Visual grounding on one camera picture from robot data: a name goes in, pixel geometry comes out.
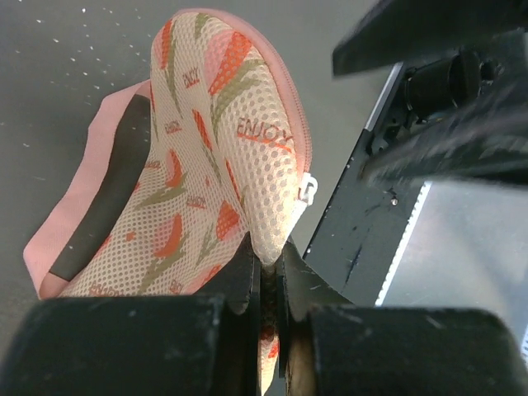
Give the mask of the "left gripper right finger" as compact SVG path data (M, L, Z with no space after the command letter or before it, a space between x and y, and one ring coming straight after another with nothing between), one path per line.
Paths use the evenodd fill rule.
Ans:
M359 307L292 241L276 263L280 375L288 395L524 395L527 369L482 309Z

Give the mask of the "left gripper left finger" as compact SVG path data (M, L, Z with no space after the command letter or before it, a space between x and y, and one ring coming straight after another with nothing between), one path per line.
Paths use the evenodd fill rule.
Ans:
M27 315L4 395L255 395L260 263L244 238L193 295L60 298Z

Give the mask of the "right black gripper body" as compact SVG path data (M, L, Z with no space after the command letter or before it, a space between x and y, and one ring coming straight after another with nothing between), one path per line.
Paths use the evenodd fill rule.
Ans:
M341 78L393 65L358 177L527 184L527 4L380 1L332 52Z

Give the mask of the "floral mesh laundry bag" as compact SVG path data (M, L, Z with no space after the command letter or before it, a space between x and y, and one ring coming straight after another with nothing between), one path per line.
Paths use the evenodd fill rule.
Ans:
M193 295L250 238L264 394L280 348L276 262L317 189L298 93L271 43L228 12L177 12L151 55L147 81L102 101L23 257L40 302Z

